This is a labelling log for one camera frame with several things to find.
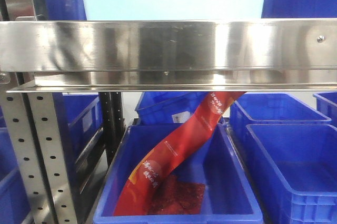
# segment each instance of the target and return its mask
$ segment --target dried red food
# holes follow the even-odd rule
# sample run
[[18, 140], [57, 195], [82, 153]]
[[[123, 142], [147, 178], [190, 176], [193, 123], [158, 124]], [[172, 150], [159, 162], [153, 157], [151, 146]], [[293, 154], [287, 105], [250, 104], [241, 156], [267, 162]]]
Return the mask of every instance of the dried red food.
[[204, 184], [181, 182], [170, 175], [154, 194], [149, 215], [197, 215], [205, 191]]

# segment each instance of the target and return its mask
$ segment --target red food wrapper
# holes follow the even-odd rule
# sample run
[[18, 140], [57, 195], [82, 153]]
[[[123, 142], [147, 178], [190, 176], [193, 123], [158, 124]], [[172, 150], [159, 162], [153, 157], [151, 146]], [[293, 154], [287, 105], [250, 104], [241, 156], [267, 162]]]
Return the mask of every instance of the red food wrapper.
[[243, 94], [208, 93], [191, 118], [160, 141], [132, 171], [113, 215], [146, 215], [161, 182], [212, 136], [223, 113]]

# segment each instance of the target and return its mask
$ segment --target screw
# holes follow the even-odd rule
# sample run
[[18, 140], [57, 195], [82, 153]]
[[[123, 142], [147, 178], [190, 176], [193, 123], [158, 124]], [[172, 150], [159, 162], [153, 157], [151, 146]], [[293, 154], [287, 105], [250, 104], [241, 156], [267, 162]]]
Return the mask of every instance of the screw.
[[323, 35], [320, 35], [317, 37], [317, 42], [322, 43], [325, 40], [325, 37]]

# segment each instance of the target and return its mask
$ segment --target stainless steel shelf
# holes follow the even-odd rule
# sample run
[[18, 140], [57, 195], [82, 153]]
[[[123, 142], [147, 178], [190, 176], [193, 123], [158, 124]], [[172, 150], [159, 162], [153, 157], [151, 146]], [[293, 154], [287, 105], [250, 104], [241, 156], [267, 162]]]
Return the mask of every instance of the stainless steel shelf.
[[0, 31], [0, 70], [35, 72], [14, 92], [337, 85], [335, 18], [0, 22]]

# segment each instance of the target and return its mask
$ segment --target red snack package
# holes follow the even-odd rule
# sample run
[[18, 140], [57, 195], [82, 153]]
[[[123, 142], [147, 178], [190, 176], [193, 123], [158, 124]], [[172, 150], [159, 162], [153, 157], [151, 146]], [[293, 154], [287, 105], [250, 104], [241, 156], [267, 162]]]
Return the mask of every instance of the red snack package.
[[191, 118], [158, 143], [132, 171], [113, 215], [146, 215], [160, 183], [212, 136], [222, 114], [242, 94], [208, 93]]

